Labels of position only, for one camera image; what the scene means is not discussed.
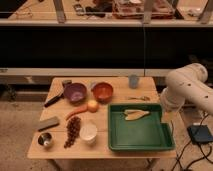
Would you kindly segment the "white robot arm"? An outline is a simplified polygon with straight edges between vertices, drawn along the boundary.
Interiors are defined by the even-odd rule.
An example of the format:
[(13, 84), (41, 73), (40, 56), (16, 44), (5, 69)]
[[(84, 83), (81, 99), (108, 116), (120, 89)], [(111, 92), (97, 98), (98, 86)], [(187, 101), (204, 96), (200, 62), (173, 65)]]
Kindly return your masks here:
[(207, 69), (200, 63), (192, 63), (172, 70), (165, 77), (166, 87), (160, 95), (165, 112), (176, 112), (186, 100), (213, 116), (213, 89), (204, 84)]

